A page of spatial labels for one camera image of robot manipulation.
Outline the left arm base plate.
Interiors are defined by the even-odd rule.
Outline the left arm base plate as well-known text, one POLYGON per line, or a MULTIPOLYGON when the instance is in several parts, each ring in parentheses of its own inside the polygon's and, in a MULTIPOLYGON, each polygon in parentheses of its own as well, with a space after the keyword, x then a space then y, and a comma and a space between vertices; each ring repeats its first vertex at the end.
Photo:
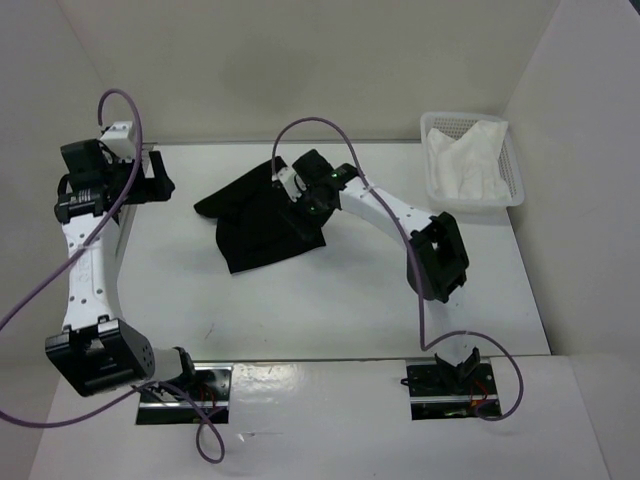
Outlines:
MULTIPOLYGON (((195 363, 193 380, 177 385, 216 425, 229 422, 233 366, 223 363, 195 363)), ((153 387, 140 394, 135 424, 197 425, 201 417, 190 403, 176 393, 153 387)))

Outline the black skirt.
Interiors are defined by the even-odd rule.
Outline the black skirt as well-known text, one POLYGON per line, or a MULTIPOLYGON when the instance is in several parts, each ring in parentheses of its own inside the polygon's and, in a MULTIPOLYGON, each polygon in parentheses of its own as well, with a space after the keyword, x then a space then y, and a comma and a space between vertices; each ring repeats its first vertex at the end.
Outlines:
POLYGON ((289 197, 272 185, 269 160, 194 204, 216 221, 216 242, 232 274, 264 267, 326 245, 328 213, 312 216, 311 235, 302 238, 283 216, 289 197))

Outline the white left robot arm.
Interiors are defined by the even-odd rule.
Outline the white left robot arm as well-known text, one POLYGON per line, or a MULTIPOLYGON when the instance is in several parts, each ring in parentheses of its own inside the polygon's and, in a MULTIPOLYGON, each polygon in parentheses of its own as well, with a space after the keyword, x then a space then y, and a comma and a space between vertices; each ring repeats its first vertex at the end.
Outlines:
POLYGON ((126 205, 171 198, 161 154, 150 154, 152 177, 97 139, 64 145, 61 154, 68 171, 54 214, 73 264, 62 330, 46 339, 47 358, 83 397, 157 380, 174 398, 190 398, 199 386, 191 356, 179 346, 153 348, 126 322, 117 288, 124 246, 121 214, 110 209, 126 185, 126 205))

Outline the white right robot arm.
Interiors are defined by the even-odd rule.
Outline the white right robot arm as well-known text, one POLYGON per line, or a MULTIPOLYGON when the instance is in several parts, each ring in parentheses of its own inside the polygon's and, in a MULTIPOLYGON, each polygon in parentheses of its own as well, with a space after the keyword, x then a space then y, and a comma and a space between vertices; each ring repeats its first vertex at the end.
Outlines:
POLYGON ((368 182, 350 164, 337 168, 311 150, 274 182, 289 197, 282 216, 308 239, 334 211, 350 213, 397 241, 406 251, 406 278, 418 296, 420 346, 426 342, 426 304, 445 304, 466 280, 469 257, 455 218, 417 209, 368 182))

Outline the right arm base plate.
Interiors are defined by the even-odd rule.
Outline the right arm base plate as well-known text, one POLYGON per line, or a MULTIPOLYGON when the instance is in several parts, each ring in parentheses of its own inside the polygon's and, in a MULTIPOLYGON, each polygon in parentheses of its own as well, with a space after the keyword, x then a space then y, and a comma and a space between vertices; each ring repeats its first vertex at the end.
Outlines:
POLYGON ((407 361, 400 380, 409 397, 413 421, 489 418, 502 414, 493 369, 482 360, 475 370, 456 386, 447 385, 442 368, 434 359, 407 361))

